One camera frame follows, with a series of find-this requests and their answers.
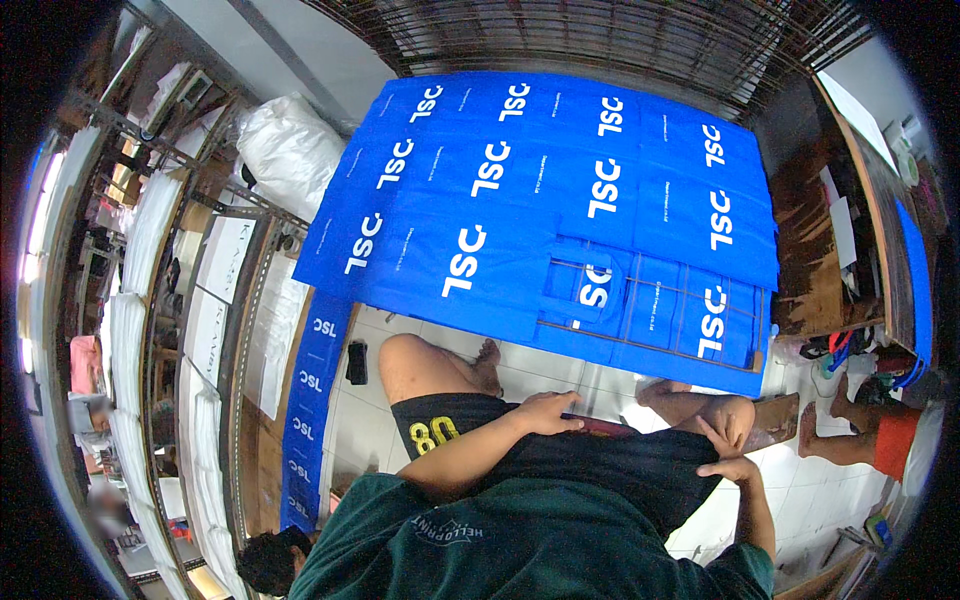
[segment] tsc logo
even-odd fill
[[[697,357],[704,357],[704,350],[710,348],[711,350],[722,350],[723,345],[720,342],[714,342],[710,338],[715,338],[720,340],[723,338],[723,319],[720,317],[713,317],[713,315],[719,315],[727,309],[727,295],[723,293],[723,289],[718,285],[716,286],[717,292],[720,292],[720,303],[714,304],[712,301],[712,292],[713,290],[707,288],[704,290],[704,306],[707,307],[709,311],[708,315],[704,315],[704,319],[700,322],[700,332],[704,334],[704,337],[700,338],[700,347],[697,349]]]
[[[311,375],[306,371],[300,372],[300,383],[305,383],[306,387],[310,388],[311,390],[316,390],[317,392],[323,391],[320,389],[320,378],[316,375]]]
[[[380,181],[376,183],[376,189],[383,187],[384,181],[400,181],[400,175],[394,175],[394,173],[399,174],[403,172],[403,168],[407,166],[407,161],[404,160],[404,157],[414,151],[413,140],[408,137],[406,142],[407,147],[403,150],[400,150],[400,144],[403,142],[394,144],[394,156],[396,158],[388,160],[387,164],[383,167],[383,175],[380,176]]]
[[[607,304],[607,290],[600,286],[606,284],[613,278],[613,271],[605,268],[603,272],[601,272],[593,265],[587,265],[585,271],[587,273],[587,279],[592,281],[593,284],[596,284],[596,288],[593,288],[593,284],[590,283],[580,288],[580,303],[586,304],[587,306],[599,306],[603,308]],[[574,321],[571,327],[579,329],[580,322]]]
[[[516,89],[516,85],[511,85],[510,89],[507,90],[510,92],[510,96],[503,101],[503,110],[500,111],[500,118],[498,121],[503,121],[507,116],[521,116],[523,114],[523,107],[527,106],[527,101],[523,99],[523,96],[526,96],[530,93],[530,86],[527,84],[520,84],[521,90]]]
[[[323,319],[314,319],[313,320],[313,330],[320,331],[330,336],[331,338],[337,337],[337,334],[334,333],[334,328],[337,324],[332,321],[324,321]]]
[[[710,232],[711,250],[717,249],[717,242],[733,244],[733,238],[720,233],[721,231],[724,233],[733,231],[733,221],[725,214],[730,212],[730,198],[727,197],[727,194],[725,194],[723,190],[720,190],[720,197],[723,198],[724,201],[722,204],[717,202],[717,193],[710,192],[710,204],[712,204],[716,210],[716,212],[710,215],[710,226],[713,227],[713,231]]]
[[[484,243],[487,241],[487,233],[483,230],[483,226],[474,225],[473,228],[476,229],[477,232],[477,241],[473,244],[467,242],[469,229],[460,229],[460,237],[457,238],[457,244],[460,246],[460,250],[466,252],[468,255],[464,258],[462,252],[457,252],[453,255],[453,258],[450,259],[450,273],[454,275],[454,277],[447,277],[444,282],[444,298],[450,295],[451,287],[458,287],[462,290],[468,290],[473,287],[472,281],[457,278],[460,276],[473,277],[473,274],[477,272],[477,259],[474,256],[470,256],[470,254],[483,248]]]
[[[420,103],[417,104],[417,111],[410,115],[410,122],[413,123],[417,120],[417,117],[428,117],[433,111],[433,107],[437,105],[435,98],[439,98],[441,94],[444,93],[444,87],[442,85],[434,85],[437,89],[434,90],[430,87],[427,87],[423,91],[423,100],[420,100]]]
[[[306,507],[300,504],[298,500],[289,498],[290,506],[294,507],[294,510],[303,515],[304,518],[310,518],[310,514],[306,512]]]
[[[714,162],[719,162],[720,164],[727,164],[724,162],[724,159],[720,156],[723,155],[723,146],[720,145],[720,130],[713,127],[710,128],[713,130],[713,133],[707,131],[707,126],[703,126],[704,135],[707,139],[704,140],[704,148],[707,149],[705,156],[707,157],[707,166],[712,167]]]
[[[603,105],[603,110],[600,112],[600,123],[597,124],[597,135],[603,137],[605,132],[623,132],[619,127],[623,123],[623,115],[620,114],[620,110],[623,110],[623,103],[620,102],[619,98],[613,98],[613,101],[616,102],[615,106],[610,106],[610,98],[604,97],[600,101],[600,104]]]
[[[300,420],[300,417],[294,417],[294,429],[306,436],[307,440],[313,442],[313,427]]]
[[[290,467],[290,470],[297,474],[298,477],[302,477],[303,481],[307,483],[313,483],[310,481],[310,478],[307,477],[306,469],[298,465],[295,461],[287,461],[287,465]]]
[[[616,212],[616,204],[614,204],[614,202],[616,201],[619,191],[616,189],[615,184],[604,183],[604,181],[616,181],[620,179],[620,165],[616,164],[616,161],[612,158],[608,158],[607,162],[613,167],[609,173],[604,170],[607,165],[603,160],[597,160],[593,165],[593,173],[600,178],[600,181],[595,181],[591,188],[593,200],[590,201],[590,207],[587,211],[587,216],[590,219],[596,214],[597,208],[608,210],[609,212]]]
[[[350,268],[352,267],[367,266],[367,256],[370,256],[370,253],[373,252],[373,240],[370,238],[374,237],[376,233],[380,231],[380,226],[383,225],[383,219],[380,218],[380,213],[374,212],[373,218],[376,219],[373,228],[370,228],[370,217],[363,218],[363,223],[360,224],[360,233],[362,233],[364,237],[358,237],[356,241],[353,242],[353,256],[347,259],[347,267],[344,269],[344,275],[349,275]]]
[[[503,177],[503,165],[496,164],[501,160],[506,160],[507,156],[510,155],[510,146],[507,145],[507,142],[500,142],[500,146],[503,149],[499,154],[494,154],[493,149],[496,148],[493,144],[487,144],[487,150],[484,151],[484,156],[487,157],[487,160],[480,164],[480,168],[477,169],[477,177],[479,180],[473,180],[473,189],[470,190],[470,196],[473,198],[477,197],[477,192],[480,191],[481,187],[486,187],[487,189],[499,189],[500,184],[496,181]]]

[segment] fluorescent light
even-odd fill
[[[30,241],[27,243],[27,252],[30,254],[39,254],[43,244],[43,234],[47,229],[47,217],[50,214],[50,198],[53,196],[57,176],[63,166],[63,157],[64,153],[58,153],[50,159],[47,175],[43,178],[43,190],[40,193],[40,199],[36,202],[34,224],[30,228]]]
[[[20,360],[25,373],[34,372],[34,343],[28,338],[20,339]]]
[[[40,276],[40,259],[34,256],[33,254],[24,254],[23,270],[20,272],[20,277],[23,279],[23,282],[26,283],[27,285],[30,285],[39,276]]]

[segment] wire mesh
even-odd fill
[[[641,89],[745,123],[870,38],[840,0],[301,0],[399,77],[524,70]]]
[[[736,364],[732,364],[730,361],[726,361],[726,362],[724,361],[724,352],[726,351],[726,348],[727,348],[727,343],[726,343],[727,332],[730,331],[729,326],[724,328],[724,332],[721,335],[720,339],[718,340],[720,354],[716,358],[706,358],[704,356],[699,356],[696,353],[690,353],[689,351],[685,351],[681,349],[681,341],[682,341],[682,336],[684,332],[684,316],[686,313],[687,300],[688,299],[695,300],[695,301],[698,300],[700,302],[704,300],[710,300],[709,297],[704,296],[703,294],[697,294],[696,292],[692,292],[689,290],[689,279],[690,279],[689,265],[683,265],[684,266],[684,287],[679,288],[679,287],[664,285],[662,282],[659,282],[659,281],[648,281],[640,278],[638,274],[639,274],[642,261],[643,261],[643,255],[638,254],[633,267],[633,271],[634,271],[633,276],[627,275],[623,277],[624,280],[627,282],[628,291],[626,292],[626,294],[624,295],[624,298],[622,299],[622,301],[624,302],[624,311],[623,311],[622,317],[619,320],[622,326],[622,333],[614,336],[614,335],[610,335],[610,334],[602,333],[598,331],[590,331],[590,330],[584,329],[584,324],[581,324],[579,321],[573,321],[570,324],[565,324],[565,323],[557,323],[556,321],[550,321],[546,319],[538,319],[537,323],[540,325],[563,329],[573,333],[600,338],[600,339],[608,340],[611,342],[617,342],[619,344],[625,344],[627,346],[634,346],[637,348],[647,348],[650,350],[655,350],[657,352],[674,354],[677,356],[682,356],[684,358],[689,358],[689,359],[701,361],[704,363],[710,363],[712,365],[724,367],[726,369],[733,369],[736,371],[743,371],[743,372],[756,372],[756,369],[758,367],[758,365],[756,364],[756,360],[757,360],[756,351],[760,349],[760,346],[762,343],[762,322],[763,322],[763,316],[764,316],[763,303],[766,297],[765,290],[763,290],[762,288],[755,289],[755,297],[754,297],[752,307],[754,310],[756,310],[757,307],[759,306],[759,309],[760,309],[759,314],[755,313],[754,310],[747,311],[742,308],[733,306],[732,282],[729,278],[723,277],[723,280],[724,280],[723,287],[725,288],[725,291],[723,292],[723,294],[725,296],[728,296],[726,302],[723,302],[725,304],[724,323],[729,324],[731,322],[730,320],[731,311],[739,313],[751,320],[752,331],[756,335],[756,338],[754,339],[754,342],[753,342],[754,344],[753,352],[751,352],[748,358],[748,364],[739,366]],[[560,260],[557,258],[551,258],[550,264],[558,267],[578,270],[581,272],[578,279],[578,283],[574,287],[575,292],[583,289],[582,286],[583,286],[584,277],[586,276],[587,271],[593,271],[595,274],[599,276],[610,274],[609,271],[606,271],[606,270],[601,271],[600,269],[593,267],[592,265],[587,265],[583,263],[572,263],[572,262],[569,262],[566,260]],[[674,292],[677,294],[678,300],[680,301],[680,305],[679,305],[680,316],[676,320],[672,320],[672,319],[670,320],[670,323],[672,323],[672,325],[675,327],[674,329],[671,330],[671,338],[674,340],[672,348],[664,348],[662,346],[655,346],[652,344],[643,343],[631,337],[630,328],[633,322],[635,321],[636,299],[640,295],[640,286],[644,286],[644,285],[650,286],[650,287],[656,287],[659,290],[666,291],[666,292]],[[756,302],[756,294],[760,294],[759,305],[757,305],[757,302]]]

